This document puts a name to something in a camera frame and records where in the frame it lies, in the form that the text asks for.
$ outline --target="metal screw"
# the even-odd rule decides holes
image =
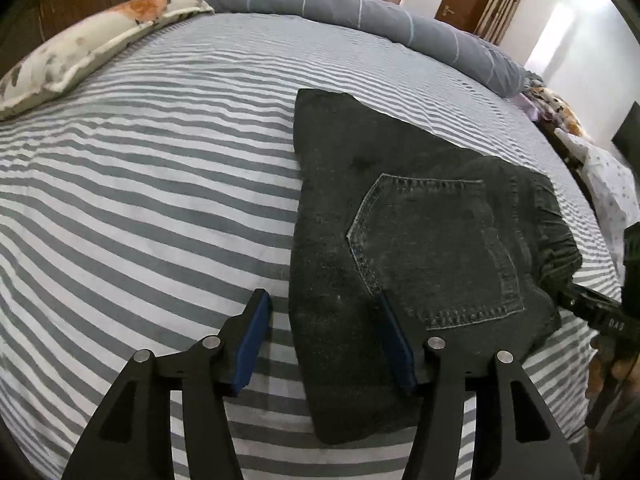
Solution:
[[[506,365],[513,363],[513,355],[511,355],[511,352],[507,352],[506,350],[500,350],[497,357],[498,361]]]
[[[202,346],[210,350],[212,348],[217,348],[218,346],[220,346],[220,343],[220,338],[214,335],[210,335],[209,337],[206,337],[202,340]]]
[[[138,363],[143,363],[150,357],[151,352],[149,350],[138,350],[135,354],[133,354],[133,360]]]
[[[443,338],[434,336],[428,339],[427,345],[429,345],[434,350],[442,350],[447,345],[447,343],[445,343]]]

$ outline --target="bed sheet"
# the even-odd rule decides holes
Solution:
[[[133,45],[68,96],[0,124],[0,412],[45,478],[62,474],[139,348],[181,351],[274,305],[252,380],[226,402],[244,477],[399,479],[415,429],[329,447],[313,434],[287,289],[301,182],[299,88],[345,91],[459,146],[545,173],[584,257],[575,281],[619,297],[596,220],[542,134],[449,66],[357,30],[219,14]],[[564,434],[580,428],[590,329],[568,312],[526,369]],[[172,396],[177,478],[188,478]],[[458,478],[470,473],[465,405]]]

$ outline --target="striped bed sheet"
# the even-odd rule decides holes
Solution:
[[[459,146],[545,173],[584,257],[575,281],[618,298],[596,220],[510,102],[436,60],[293,16],[218,14],[141,40],[75,91],[0,124],[0,413],[46,479],[137,349],[182,351],[263,287],[257,368],[226,402],[244,477],[392,480],[415,428],[324,446],[287,317],[301,182],[299,88],[345,91]],[[584,420],[591,331],[568,312],[525,366],[565,435]],[[172,394],[176,478],[189,477]],[[475,399],[457,478],[468,478]]]

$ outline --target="jeans back pocket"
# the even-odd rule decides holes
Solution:
[[[371,294],[392,290],[425,328],[452,328],[524,309],[514,261],[494,227],[482,180],[382,173],[347,240]]]

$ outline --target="black denim shorts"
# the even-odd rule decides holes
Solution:
[[[367,108],[301,90],[302,195],[289,315],[316,435],[334,444],[415,424],[374,329],[380,290],[429,335],[524,359],[559,326],[541,288],[581,257],[545,176]]]

